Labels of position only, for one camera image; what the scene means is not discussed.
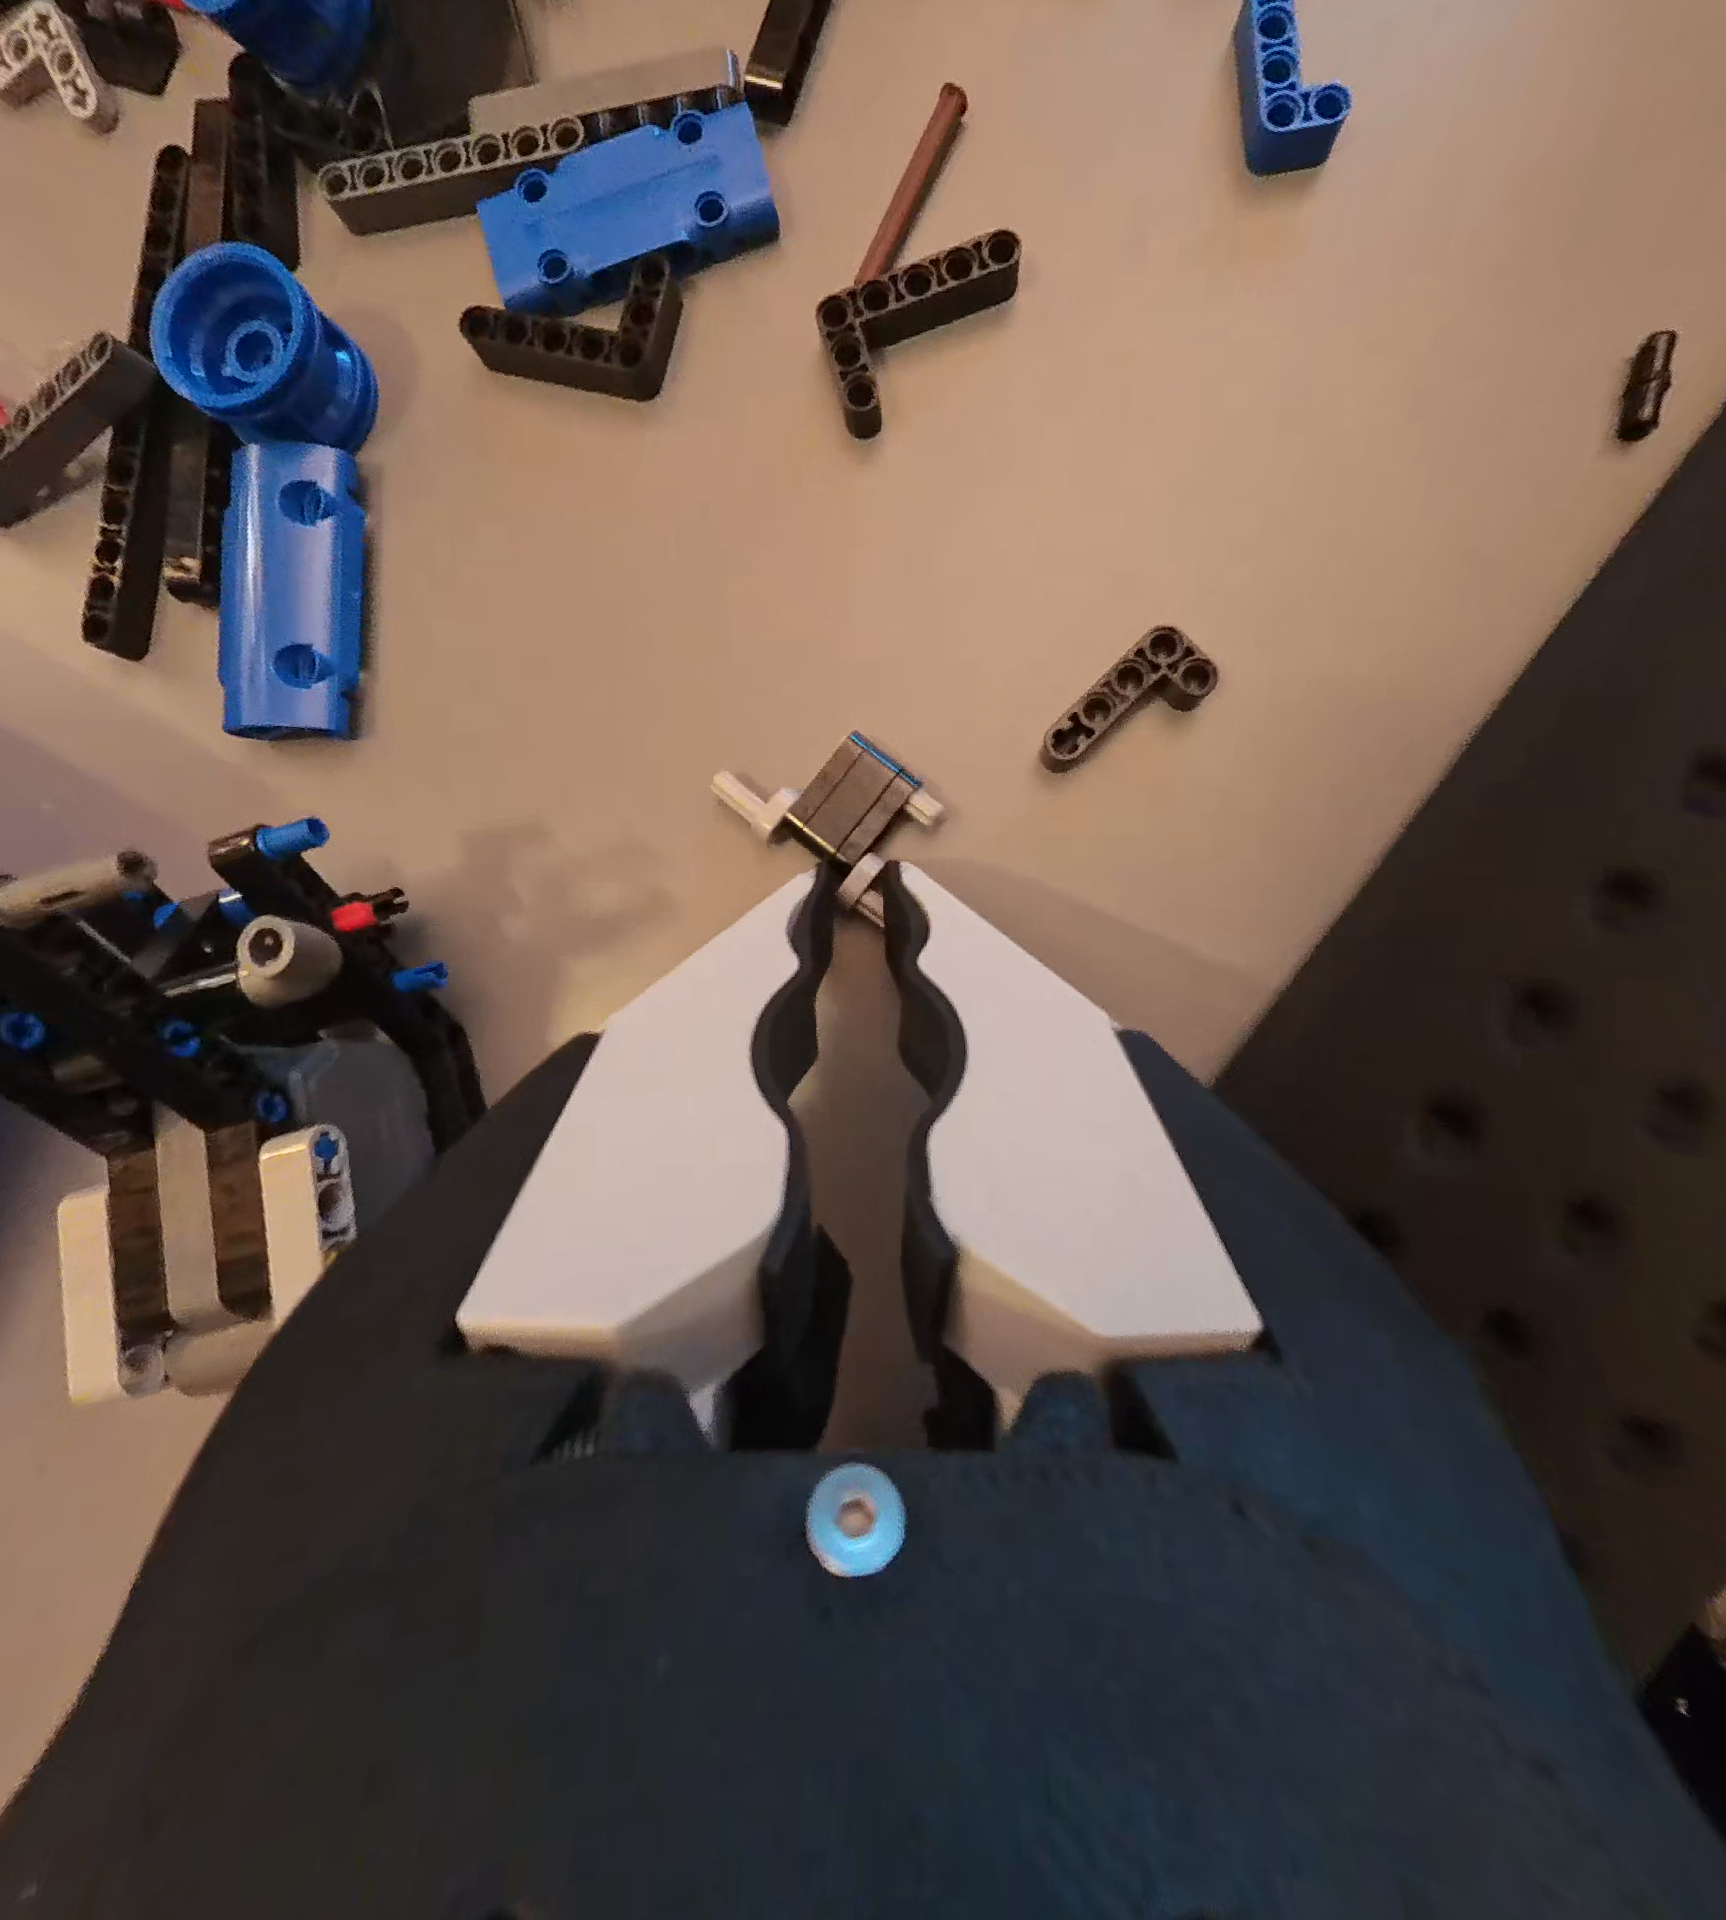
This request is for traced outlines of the glossy black panel piece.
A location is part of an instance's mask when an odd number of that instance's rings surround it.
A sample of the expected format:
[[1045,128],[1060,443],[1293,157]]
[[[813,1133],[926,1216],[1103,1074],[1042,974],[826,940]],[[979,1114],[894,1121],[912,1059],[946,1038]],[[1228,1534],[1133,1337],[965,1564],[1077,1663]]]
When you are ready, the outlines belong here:
[[371,1],[357,118],[387,149],[470,128],[470,104],[535,82],[527,1]]

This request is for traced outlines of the blue wheel hub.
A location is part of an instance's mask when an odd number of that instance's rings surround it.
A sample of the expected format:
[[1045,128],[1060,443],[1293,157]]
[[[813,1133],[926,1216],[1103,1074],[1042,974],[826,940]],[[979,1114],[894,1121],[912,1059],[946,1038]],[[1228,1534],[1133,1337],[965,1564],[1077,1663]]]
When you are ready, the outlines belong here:
[[368,354],[269,251],[231,241],[192,252],[156,293],[160,377],[240,443],[357,452],[380,388]]

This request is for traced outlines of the blue angled brick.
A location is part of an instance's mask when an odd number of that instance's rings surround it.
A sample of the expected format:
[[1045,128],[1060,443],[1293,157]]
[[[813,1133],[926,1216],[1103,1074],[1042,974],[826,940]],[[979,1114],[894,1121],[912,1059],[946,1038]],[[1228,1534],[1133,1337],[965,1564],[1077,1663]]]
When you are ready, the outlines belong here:
[[1244,168],[1270,179],[1325,164],[1352,95],[1341,81],[1305,81],[1297,4],[1243,1],[1232,50]]

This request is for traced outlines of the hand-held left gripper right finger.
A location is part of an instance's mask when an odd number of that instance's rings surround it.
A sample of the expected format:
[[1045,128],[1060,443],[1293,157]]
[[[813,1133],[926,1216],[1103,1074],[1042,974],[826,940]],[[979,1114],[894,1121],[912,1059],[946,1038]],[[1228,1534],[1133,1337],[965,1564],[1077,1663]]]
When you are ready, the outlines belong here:
[[1129,1033],[913,861],[879,885],[898,1051],[924,1090],[901,1297],[924,1436],[983,1450],[1042,1379],[1252,1353],[1263,1318]]

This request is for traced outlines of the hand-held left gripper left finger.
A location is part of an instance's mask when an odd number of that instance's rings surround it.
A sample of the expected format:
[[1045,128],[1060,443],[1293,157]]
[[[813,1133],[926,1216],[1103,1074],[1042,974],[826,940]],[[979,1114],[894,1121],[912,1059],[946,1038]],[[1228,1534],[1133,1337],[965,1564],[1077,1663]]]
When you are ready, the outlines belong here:
[[851,1275],[792,1096],[836,894],[795,876],[607,1019],[457,1309],[475,1350],[664,1373],[724,1446],[823,1438]]

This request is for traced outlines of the black curved panel piece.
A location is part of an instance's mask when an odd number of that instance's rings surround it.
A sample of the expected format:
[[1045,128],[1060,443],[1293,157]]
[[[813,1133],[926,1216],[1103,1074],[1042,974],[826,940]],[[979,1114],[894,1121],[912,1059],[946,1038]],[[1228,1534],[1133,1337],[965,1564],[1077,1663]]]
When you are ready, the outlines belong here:
[[828,0],[771,0],[742,62],[743,101],[760,124],[786,128],[816,57]]

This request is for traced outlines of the partly built toy truck chassis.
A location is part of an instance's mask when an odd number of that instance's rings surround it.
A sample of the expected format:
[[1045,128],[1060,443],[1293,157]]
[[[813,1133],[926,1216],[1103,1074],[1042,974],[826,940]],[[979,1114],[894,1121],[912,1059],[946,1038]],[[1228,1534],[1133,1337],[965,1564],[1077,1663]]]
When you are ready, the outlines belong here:
[[126,847],[0,872],[0,1101],[94,1155],[57,1206],[65,1394],[226,1394],[325,1267],[489,1113],[400,888],[322,817],[211,841],[174,896]]

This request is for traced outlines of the small grey angled beam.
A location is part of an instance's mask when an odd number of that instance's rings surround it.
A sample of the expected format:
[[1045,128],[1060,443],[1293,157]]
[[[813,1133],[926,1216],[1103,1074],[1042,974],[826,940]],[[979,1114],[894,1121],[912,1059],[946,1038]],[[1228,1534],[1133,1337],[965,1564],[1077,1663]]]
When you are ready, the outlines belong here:
[[0,104],[18,108],[54,95],[78,128],[109,135],[120,105],[96,73],[75,23],[51,1],[28,1],[0,21]]

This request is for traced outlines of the small black grey brick assembly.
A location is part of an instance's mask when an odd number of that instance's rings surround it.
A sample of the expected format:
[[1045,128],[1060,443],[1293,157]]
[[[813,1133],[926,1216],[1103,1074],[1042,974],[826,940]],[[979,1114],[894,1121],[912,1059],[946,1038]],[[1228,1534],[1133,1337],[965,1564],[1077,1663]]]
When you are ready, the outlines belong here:
[[711,795],[768,844],[792,841],[841,874],[839,900],[884,922],[879,844],[899,824],[934,828],[946,804],[894,755],[861,731],[848,731],[806,789],[763,795],[731,769],[711,776]]

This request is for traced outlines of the grey long beam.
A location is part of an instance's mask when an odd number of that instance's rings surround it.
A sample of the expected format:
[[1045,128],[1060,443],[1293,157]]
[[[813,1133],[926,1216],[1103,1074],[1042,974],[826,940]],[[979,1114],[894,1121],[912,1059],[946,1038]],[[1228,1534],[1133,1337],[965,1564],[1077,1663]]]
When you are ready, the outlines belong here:
[[524,169],[553,169],[612,136],[669,130],[684,110],[721,110],[742,97],[742,62],[728,46],[544,77],[472,99],[461,135],[330,160],[319,189],[359,236],[461,219]]

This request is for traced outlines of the blue half cylinder panel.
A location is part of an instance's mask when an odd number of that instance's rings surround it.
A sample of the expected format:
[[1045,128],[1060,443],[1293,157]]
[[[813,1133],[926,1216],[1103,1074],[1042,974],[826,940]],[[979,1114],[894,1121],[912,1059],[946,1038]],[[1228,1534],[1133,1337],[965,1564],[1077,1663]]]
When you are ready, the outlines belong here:
[[221,534],[221,725],[346,739],[364,670],[368,514],[357,460],[325,443],[240,443]]

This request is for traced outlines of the brown axle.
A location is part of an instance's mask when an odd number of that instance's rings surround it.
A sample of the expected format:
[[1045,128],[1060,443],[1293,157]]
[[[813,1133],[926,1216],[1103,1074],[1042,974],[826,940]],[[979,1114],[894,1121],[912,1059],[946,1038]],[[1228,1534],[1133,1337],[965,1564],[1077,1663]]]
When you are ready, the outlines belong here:
[[901,247],[907,246],[916,219],[934,189],[934,182],[943,176],[965,118],[965,86],[952,81],[943,82],[933,114],[928,116],[924,132],[901,168],[901,176],[898,179],[891,203],[875,225],[874,239],[864,247],[864,255],[851,275],[851,286],[861,286],[894,268]]

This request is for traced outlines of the blue flat panel brick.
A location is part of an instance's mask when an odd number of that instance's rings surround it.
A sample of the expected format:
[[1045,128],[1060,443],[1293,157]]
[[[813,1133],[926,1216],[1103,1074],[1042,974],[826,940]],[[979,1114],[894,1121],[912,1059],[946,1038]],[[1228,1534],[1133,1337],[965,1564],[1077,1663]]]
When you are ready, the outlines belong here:
[[518,313],[573,317],[622,299],[635,264],[673,274],[779,239],[779,214],[747,104],[679,110],[528,168],[476,206],[498,299]]

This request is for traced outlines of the black long beam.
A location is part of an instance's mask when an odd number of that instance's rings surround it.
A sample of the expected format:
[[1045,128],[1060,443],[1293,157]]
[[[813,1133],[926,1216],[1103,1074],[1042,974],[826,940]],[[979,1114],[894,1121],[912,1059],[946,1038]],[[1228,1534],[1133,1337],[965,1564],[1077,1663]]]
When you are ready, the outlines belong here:
[[251,52],[226,70],[226,212],[224,239],[271,252],[299,268],[298,157],[273,123],[273,77]]
[[189,174],[186,149],[159,149],[127,331],[127,347],[143,359],[143,399],[112,430],[101,523],[82,598],[82,640],[101,653],[130,661],[143,659],[156,634],[174,397],[156,372],[152,323],[156,298],[184,252]]
[[[228,160],[231,108],[226,97],[204,97],[194,108],[180,259],[231,236]],[[212,612],[220,605],[221,519],[233,439],[198,405],[173,395],[167,503],[163,522],[163,591]]]

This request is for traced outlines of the dark dotted mat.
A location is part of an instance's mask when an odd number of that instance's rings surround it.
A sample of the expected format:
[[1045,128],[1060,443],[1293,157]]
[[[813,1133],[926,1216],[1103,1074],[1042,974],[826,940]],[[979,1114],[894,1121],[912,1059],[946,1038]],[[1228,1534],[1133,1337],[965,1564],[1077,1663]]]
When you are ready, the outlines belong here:
[[1476,1359],[1653,1669],[1726,1578],[1726,403],[1215,1090]]

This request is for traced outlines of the black thick beam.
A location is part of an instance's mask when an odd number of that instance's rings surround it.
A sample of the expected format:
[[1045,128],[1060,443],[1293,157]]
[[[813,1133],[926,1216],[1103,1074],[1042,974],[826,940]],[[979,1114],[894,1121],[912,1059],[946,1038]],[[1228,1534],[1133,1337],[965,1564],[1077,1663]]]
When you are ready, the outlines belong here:
[[156,385],[156,359],[112,333],[64,359],[0,424],[0,528],[51,506],[73,462]]

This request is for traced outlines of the grey desk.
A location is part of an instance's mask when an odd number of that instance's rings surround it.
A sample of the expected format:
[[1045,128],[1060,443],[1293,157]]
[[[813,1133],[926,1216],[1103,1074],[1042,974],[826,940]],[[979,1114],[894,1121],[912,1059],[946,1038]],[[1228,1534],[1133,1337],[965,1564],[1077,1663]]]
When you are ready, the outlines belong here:
[[[0,534],[0,863],[126,839],[180,879],[278,810],[400,880],[501,1096],[803,857],[705,795],[851,725],[949,804],[916,854],[1207,1071],[1259,1017],[1726,395],[1726,4],[1310,6],[1333,157],[1252,179],[1230,4],[836,4],[782,241],[698,279],[665,395],[481,370],[472,227],[305,280],[367,345],[371,730],[226,744],[212,643],[78,640],[91,500]],[[816,333],[943,82],[969,118],[894,266],[1022,243],[884,352],[854,441]],[[1662,424],[1616,437],[1645,333]],[[1147,628],[1219,666],[1081,765],[1043,731]]]

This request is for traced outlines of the small black angled beam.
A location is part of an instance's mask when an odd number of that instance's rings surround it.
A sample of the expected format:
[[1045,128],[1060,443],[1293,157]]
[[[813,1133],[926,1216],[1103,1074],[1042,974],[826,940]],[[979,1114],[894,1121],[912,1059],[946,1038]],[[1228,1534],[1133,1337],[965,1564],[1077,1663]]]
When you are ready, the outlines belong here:
[[1063,775],[1091,757],[1137,709],[1161,700],[1194,711],[1219,677],[1215,661],[1181,628],[1152,626],[1043,731],[1038,762]]

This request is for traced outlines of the black connector pin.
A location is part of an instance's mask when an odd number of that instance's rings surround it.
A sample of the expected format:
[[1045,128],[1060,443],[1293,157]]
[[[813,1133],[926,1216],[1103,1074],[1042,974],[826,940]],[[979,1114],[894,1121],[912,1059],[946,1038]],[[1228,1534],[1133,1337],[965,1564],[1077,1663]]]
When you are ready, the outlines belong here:
[[1673,382],[1676,327],[1657,327],[1637,345],[1618,403],[1616,437],[1619,443],[1639,443],[1660,424]]

